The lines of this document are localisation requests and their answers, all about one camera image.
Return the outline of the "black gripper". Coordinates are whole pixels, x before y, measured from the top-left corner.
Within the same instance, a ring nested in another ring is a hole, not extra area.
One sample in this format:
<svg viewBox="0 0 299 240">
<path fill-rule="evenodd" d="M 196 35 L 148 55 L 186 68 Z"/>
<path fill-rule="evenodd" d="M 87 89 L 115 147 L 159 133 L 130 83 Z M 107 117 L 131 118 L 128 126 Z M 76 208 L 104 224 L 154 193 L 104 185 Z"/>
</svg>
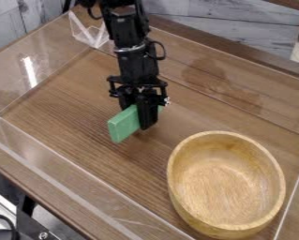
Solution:
<svg viewBox="0 0 299 240">
<path fill-rule="evenodd" d="M 139 125 L 148 129 L 158 121 L 158 107 L 167 104 L 168 84 L 159 79 L 158 62 L 166 59 L 159 55 L 154 44 L 114 48 L 119 74 L 107 78 L 110 96 L 119 100 L 124 110 L 136 105 Z"/>
</svg>

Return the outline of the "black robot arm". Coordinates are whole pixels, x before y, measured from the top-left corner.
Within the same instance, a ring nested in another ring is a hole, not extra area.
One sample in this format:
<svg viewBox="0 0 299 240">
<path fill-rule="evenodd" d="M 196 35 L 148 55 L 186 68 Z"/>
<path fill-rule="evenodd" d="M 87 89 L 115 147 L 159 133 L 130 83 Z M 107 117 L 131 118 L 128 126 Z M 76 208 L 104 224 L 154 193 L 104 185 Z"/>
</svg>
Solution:
<svg viewBox="0 0 299 240">
<path fill-rule="evenodd" d="M 167 58 L 162 42 L 151 39 L 150 19 L 142 0 L 77 0 L 89 17 L 103 20 L 114 53 L 118 76 L 108 76 L 110 95 L 120 108 L 136 107 L 139 125 L 148 129 L 158 122 L 158 108 L 168 102 L 168 84 L 159 79 L 158 62 Z"/>
</svg>

